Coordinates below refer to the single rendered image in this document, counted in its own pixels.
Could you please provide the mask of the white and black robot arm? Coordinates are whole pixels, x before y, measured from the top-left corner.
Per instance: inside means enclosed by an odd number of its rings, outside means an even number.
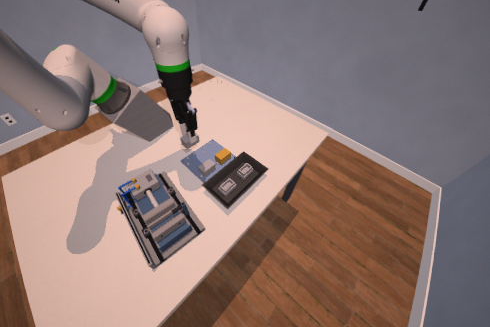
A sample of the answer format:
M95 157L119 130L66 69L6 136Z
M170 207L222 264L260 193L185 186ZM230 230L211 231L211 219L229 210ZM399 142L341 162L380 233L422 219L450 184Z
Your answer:
M162 0L82 1L143 32L162 87L180 90L192 84L189 29L178 11ZM90 102L106 114L115 114L131 95L126 83L115 80L74 46L55 48L42 66L1 29L0 91L58 131L83 125Z

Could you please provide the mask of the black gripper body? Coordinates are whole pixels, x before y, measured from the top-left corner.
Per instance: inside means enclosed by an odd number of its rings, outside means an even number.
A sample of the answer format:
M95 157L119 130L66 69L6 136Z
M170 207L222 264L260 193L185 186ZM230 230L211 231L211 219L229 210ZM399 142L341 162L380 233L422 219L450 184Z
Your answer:
M165 88L166 89L166 88ZM168 90L166 89L166 93L169 99L177 101L178 103L181 103L183 112L188 110L188 105L187 102L191 105L191 102L189 100L192 91L191 91L191 85L187 88L181 89L181 90ZM183 100L183 101L180 101Z

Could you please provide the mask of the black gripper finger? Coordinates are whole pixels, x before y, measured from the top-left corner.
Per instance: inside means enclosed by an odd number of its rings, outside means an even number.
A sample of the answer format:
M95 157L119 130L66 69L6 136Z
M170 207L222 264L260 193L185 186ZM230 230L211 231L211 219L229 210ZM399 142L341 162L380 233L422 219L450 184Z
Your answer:
M195 130L198 129L197 115L196 115L197 109L196 108L193 109L192 106L189 104L189 102L187 102L188 110L183 112L183 108L182 108L181 103L178 103L177 105L178 105L178 108L180 109L181 114L184 117L185 124L187 127L186 132L188 133L190 144L192 144L195 141L197 141L196 133L195 133ZM188 119L189 119L189 122L188 122ZM190 126L190 128L189 128L189 126Z
M169 98L168 98L169 99ZM181 128L181 132L182 132L182 136L186 135L187 132L185 131L187 128L186 128L186 124L185 124L185 120L184 120L184 117L183 115L181 114L180 112L180 109L178 109L178 105L177 105L177 101L173 101L173 100L170 100L170 103L171 103L171 107L172 107L172 110L173 110L173 113L174 113L174 116L175 116L175 119L179 122L180 124L180 128ZM178 117L177 117L178 116Z

